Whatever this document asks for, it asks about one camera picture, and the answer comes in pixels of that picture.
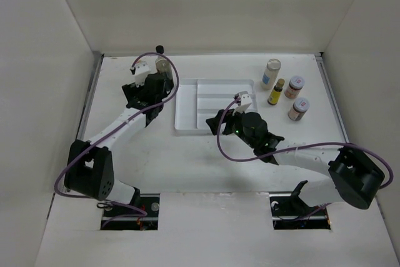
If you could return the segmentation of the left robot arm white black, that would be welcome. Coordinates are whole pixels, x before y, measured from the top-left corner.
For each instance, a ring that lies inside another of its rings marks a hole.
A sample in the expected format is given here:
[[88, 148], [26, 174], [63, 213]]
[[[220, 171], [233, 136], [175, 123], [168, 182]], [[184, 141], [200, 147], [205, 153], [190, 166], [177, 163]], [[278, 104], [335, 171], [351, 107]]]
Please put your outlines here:
[[124, 111], [91, 139], [72, 143], [64, 186], [83, 198], [118, 203], [126, 216], [137, 214], [140, 190], [116, 178], [116, 151], [158, 117], [173, 88], [173, 77], [167, 73], [148, 74], [141, 86], [124, 85], [122, 90], [127, 98]]

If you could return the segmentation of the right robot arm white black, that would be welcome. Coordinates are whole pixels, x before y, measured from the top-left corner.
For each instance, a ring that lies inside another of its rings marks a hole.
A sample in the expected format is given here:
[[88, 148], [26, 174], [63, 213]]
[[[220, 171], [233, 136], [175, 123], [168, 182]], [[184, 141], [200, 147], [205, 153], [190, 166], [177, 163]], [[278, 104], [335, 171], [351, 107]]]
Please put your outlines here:
[[322, 180], [302, 179], [291, 193], [290, 207], [304, 214], [314, 206], [344, 202], [357, 209], [368, 209], [385, 175], [364, 151], [350, 146], [306, 148], [268, 130], [268, 124], [255, 112], [219, 110], [206, 120], [213, 135], [234, 134], [247, 144], [258, 159], [278, 166], [294, 166], [317, 172]]

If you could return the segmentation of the glass bottle black cap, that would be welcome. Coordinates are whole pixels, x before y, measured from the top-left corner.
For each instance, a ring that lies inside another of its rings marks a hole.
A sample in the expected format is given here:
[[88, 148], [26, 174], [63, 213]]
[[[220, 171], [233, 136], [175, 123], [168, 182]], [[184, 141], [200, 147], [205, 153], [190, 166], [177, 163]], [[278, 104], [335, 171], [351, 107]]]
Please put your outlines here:
[[173, 80], [173, 72], [172, 72], [172, 67], [171, 64], [167, 59], [161, 56], [161, 54], [164, 54], [164, 47], [162, 45], [157, 45], [156, 46], [156, 52], [158, 53], [158, 56], [155, 60], [156, 63], [156, 69], [159, 73], [165, 75], [169, 80]]

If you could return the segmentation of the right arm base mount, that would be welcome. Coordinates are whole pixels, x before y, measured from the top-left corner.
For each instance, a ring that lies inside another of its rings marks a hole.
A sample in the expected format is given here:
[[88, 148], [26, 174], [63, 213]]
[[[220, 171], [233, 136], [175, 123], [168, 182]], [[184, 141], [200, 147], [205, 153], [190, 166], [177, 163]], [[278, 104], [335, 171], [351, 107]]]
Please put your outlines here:
[[309, 207], [287, 193], [271, 193], [269, 201], [275, 230], [331, 229], [328, 204]]

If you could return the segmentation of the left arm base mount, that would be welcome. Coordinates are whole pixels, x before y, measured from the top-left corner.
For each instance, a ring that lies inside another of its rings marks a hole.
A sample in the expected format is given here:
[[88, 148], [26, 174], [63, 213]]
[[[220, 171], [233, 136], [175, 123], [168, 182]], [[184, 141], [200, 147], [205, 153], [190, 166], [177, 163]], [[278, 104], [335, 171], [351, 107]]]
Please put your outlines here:
[[111, 202], [97, 203], [102, 211], [100, 230], [102, 231], [153, 231], [158, 229], [160, 194], [142, 194], [137, 209], [126, 204]]

